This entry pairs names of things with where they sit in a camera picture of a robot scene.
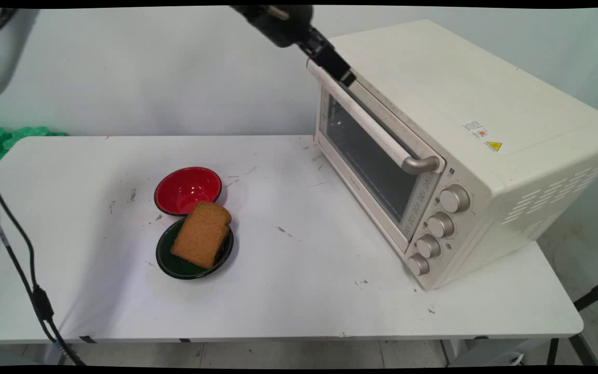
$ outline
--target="table surface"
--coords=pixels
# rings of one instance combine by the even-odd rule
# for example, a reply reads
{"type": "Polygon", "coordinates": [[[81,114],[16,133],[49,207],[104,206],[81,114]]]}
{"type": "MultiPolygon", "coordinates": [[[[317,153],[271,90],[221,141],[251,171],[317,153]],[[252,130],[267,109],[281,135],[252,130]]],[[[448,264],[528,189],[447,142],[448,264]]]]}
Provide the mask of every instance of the table surface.
{"type": "MultiPolygon", "coordinates": [[[[36,251],[67,341],[553,338],[583,321],[532,242],[424,291],[305,136],[31,137],[0,162],[0,192],[36,251]],[[153,200],[174,170],[223,180],[233,253],[193,280],[156,244],[178,217],[153,200]]],[[[29,276],[29,255],[2,211],[29,276]]],[[[0,249],[0,343],[46,340],[0,249]]]]}

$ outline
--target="oven window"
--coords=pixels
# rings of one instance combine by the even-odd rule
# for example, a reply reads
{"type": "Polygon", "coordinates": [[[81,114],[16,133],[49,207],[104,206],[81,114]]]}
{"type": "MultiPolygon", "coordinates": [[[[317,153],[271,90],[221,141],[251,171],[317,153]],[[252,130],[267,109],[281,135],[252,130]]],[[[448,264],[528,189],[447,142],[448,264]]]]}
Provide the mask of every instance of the oven window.
{"type": "Polygon", "coordinates": [[[378,204],[401,227],[418,176],[401,170],[331,96],[328,115],[326,121],[322,122],[321,130],[378,204]]]}

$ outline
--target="red bowl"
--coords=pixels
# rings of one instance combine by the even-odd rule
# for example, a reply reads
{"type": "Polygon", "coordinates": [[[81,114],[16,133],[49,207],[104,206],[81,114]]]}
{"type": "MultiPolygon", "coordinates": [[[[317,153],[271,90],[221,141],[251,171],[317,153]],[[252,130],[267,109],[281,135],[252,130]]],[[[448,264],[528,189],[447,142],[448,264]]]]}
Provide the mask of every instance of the red bowl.
{"type": "Polygon", "coordinates": [[[185,168],[171,173],[156,187],[154,202],[166,215],[185,216],[199,202],[214,202],[221,195],[221,178],[207,168],[185,168]]]}

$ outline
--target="oven top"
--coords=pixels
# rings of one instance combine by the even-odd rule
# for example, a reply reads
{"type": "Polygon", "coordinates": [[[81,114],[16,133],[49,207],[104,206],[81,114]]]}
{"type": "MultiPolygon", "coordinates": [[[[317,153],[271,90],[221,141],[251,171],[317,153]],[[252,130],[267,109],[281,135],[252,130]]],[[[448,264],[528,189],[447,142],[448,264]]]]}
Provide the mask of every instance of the oven top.
{"type": "Polygon", "coordinates": [[[596,109],[431,21],[330,41],[365,88],[473,172],[531,178],[598,154],[596,109]]]}

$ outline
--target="silver handle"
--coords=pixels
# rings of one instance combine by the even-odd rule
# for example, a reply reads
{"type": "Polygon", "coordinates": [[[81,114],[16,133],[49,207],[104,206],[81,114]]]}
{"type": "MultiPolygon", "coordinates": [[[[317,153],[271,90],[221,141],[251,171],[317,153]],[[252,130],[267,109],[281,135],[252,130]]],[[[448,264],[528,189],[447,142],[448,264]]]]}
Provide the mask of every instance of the silver handle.
{"type": "Polygon", "coordinates": [[[439,168],[440,161],[436,156],[415,159],[391,135],[389,135],[359,104],[350,97],[330,76],[315,62],[309,60],[308,70],[320,81],[334,99],[341,104],[347,113],[370,135],[377,145],[396,163],[404,172],[411,175],[432,172],[439,168]]]}
{"type": "Polygon", "coordinates": [[[422,159],[414,159],[412,156],[408,156],[403,160],[401,169],[406,173],[425,173],[437,170],[440,166],[440,161],[435,156],[430,156],[422,159]]]}

